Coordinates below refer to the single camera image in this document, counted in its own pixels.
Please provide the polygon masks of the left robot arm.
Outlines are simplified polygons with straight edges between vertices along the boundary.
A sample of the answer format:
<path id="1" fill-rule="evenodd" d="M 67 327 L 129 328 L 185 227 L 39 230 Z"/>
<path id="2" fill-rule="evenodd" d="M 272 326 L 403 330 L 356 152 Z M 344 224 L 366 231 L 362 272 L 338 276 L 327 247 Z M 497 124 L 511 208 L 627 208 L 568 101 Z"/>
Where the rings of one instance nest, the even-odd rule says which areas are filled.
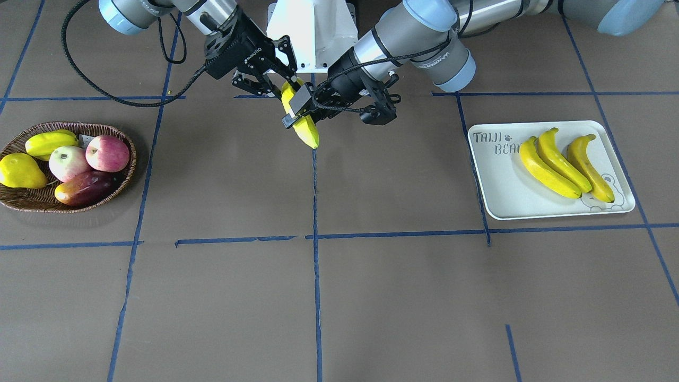
<path id="1" fill-rule="evenodd" d="M 400 96 L 389 87 L 405 63 L 426 73 L 444 92 L 466 87 L 476 71 L 462 40 L 524 15 L 558 14 L 609 36 L 625 36 L 659 10 L 660 1 L 402 1 L 387 10 L 359 41 L 330 66 L 310 90 L 304 116 L 313 121 L 341 112 L 366 124 L 396 118 Z"/>

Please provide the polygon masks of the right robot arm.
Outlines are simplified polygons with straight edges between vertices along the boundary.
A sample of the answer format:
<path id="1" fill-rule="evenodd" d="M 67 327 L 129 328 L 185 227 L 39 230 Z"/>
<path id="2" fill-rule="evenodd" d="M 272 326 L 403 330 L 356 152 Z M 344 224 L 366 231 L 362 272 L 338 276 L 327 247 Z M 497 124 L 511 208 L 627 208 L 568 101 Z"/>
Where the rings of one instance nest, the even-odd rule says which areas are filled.
<path id="1" fill-rule="evenodd" d="M 300 88 L 297 63 L 289 36 L 270 39 L 235 1 L 99 1 L 105 21 L 116 31 L 133 36 L 174 10 L 202 34 L 206 72 L 221 79 L 235 72 L 232 84 L 254 95 L 281 97 L 267 73 Z"/>

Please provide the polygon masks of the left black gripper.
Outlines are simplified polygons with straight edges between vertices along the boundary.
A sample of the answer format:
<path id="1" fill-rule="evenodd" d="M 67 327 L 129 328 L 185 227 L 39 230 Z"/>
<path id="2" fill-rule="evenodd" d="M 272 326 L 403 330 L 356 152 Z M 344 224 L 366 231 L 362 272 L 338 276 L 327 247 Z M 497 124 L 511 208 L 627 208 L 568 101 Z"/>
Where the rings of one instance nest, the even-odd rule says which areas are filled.
<path id="1" fill-rule="evenodd" d="M 389 90 L 399 76 L 389 73 L 386 82 L 374 80 L 365 72 L 348 72 L 333 76 L 316 87 L 313 93 L 313 116 L 315 120 L 333 118 L 341 112 L 359 116 L 365 124 L 384 125 L 397 118 L 395 104 L 401 101 L 399 94 Z"/>

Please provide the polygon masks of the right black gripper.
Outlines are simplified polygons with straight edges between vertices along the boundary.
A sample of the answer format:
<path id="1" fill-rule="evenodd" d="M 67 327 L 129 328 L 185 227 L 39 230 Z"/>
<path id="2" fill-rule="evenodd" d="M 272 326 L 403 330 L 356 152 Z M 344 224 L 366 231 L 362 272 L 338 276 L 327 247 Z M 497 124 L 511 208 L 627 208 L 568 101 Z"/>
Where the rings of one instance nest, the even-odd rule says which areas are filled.
<path id="1" fill-rule="evenodd" d="M 290 36 L 285 34 L 272 40 L 252 30 L 232 32 L 239 60 L 231 84 L 247 93 L 263 97 L 281 97 L 281 90 L 272 83 L 267 73 L 274 72 L 298 90 L 298 66 Z"/>

